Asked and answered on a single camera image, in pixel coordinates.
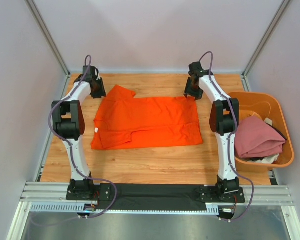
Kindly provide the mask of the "orange t shirt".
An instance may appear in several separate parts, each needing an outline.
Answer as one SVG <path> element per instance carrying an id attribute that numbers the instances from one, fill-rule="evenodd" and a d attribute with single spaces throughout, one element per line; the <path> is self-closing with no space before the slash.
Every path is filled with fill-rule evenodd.
<path id="1" fill-rule="evenodd" d="M 94 117 L 93 150 L 194 146 L 203 143 L 193 97 L 143 97 L 115 85 Z"/>

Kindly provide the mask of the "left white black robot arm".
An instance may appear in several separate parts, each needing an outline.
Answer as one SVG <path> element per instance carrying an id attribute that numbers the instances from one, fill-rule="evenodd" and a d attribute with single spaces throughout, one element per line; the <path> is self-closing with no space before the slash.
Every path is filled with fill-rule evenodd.
<path id="1" fill-rule="evenodd" d="M 106 91 L 99 70 L 86 64 L 70 92 L 61 100 L 52 102 L 48 117 L 51 132 L 62 140 L 70 162 L 67 200 L 93 201 L 97 195 L 83 147 L 86 125 L 82 104 L 88 96 L 102 98 Z"/>

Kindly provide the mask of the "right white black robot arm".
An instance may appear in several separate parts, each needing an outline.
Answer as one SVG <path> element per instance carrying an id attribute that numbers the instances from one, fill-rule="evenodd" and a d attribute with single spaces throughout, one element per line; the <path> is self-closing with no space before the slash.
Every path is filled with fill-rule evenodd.
<path id="1" fill-rule="evenodd" d="M 184 96 L 200 100 L 206 94 L 212 103 L 209 126 L 215 134 L 219 167 L 215 196 L 226 202 L 240 190 L 235 163 L 235 136 L 239 126 L 239 100 L 231 98 L 217 83 L 211 70 L 204 70 L 199 61 L 189 65 Z"/>

